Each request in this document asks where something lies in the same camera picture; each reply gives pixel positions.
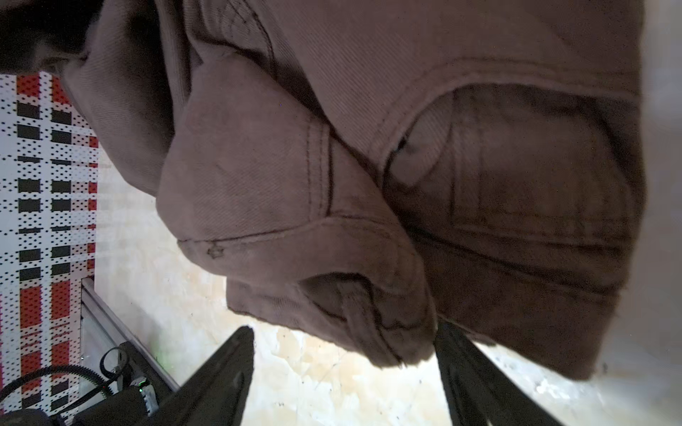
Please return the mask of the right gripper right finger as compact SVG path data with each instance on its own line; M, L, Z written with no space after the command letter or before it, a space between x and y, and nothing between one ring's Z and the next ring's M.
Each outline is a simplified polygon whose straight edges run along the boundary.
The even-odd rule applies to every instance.
M561 426L457 326L440 321L434 347L454 425Z

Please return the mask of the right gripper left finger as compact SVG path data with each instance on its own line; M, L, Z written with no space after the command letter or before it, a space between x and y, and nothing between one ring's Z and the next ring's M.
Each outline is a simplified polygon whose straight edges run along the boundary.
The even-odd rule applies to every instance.
M243 420L254 372L254 332L238 328L140 425L231 426Z

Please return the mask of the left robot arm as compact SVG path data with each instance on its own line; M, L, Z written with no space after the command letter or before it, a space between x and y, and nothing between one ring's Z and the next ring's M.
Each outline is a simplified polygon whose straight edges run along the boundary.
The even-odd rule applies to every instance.
M13 380L1 390L1 402L44 378L53 400L41 408L26 398L21 407L1 413L3 425L142 425L160 408L154 381L135 364L132 349L121 344L104 353L96 369L79 365L42 367Z

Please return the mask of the brown trousers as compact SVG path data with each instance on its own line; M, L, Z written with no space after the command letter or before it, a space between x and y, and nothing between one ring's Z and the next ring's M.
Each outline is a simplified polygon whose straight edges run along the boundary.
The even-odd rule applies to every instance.
M378 367L437 321L591 377L646 184L639 1L5 1L239 314Z

